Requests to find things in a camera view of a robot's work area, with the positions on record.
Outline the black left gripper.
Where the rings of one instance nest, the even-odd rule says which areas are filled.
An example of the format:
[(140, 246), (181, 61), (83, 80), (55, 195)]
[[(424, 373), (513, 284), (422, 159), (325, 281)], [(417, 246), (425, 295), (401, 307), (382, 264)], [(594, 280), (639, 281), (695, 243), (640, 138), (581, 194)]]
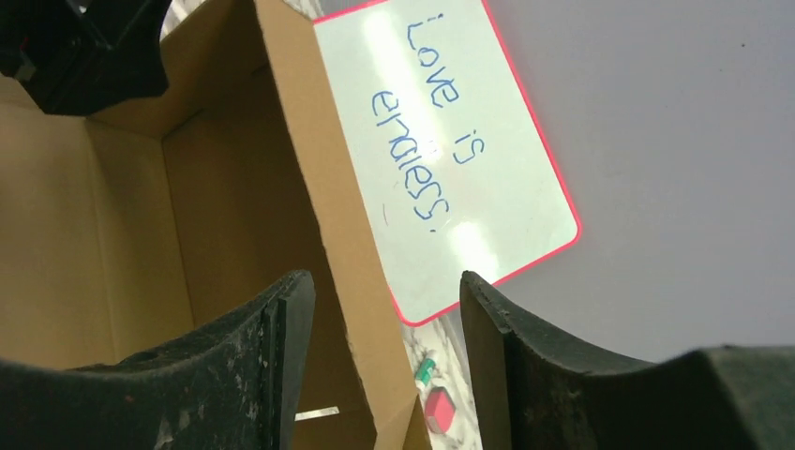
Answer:
[(8, 0), (1, 73), (46, 114), (89, 116), (169, 87), (160, 35), (165, 0)]

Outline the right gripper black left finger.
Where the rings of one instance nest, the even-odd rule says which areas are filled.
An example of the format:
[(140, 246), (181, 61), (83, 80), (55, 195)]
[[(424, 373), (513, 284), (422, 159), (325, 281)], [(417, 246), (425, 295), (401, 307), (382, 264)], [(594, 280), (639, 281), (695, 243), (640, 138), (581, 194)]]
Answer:
[(315, 306), (292, 271), (212, 322), (115, 365), (1, 364), (5, 449), (288, 449)]

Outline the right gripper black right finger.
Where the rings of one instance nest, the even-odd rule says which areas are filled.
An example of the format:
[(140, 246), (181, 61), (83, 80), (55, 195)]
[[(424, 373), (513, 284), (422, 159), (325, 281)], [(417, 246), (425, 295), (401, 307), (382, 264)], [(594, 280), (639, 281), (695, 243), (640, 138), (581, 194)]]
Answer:
[(650, 363), (575, 337), (478, 274), (460, 311), (486, 449), (790, 449), (794, 350), (701, 348)]

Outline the brown cardboard box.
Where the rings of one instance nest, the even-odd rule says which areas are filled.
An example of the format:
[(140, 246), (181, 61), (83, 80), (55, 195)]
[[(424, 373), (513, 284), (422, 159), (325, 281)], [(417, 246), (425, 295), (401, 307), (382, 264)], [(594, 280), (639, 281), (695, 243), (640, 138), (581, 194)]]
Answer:
[(115, 365), (308, 271), (288, 449), (427, 449), (421, 402), (323, 67), (287, 1), (205, 1), (169, 88), (89, 117), (1, 81), (1, 364)]

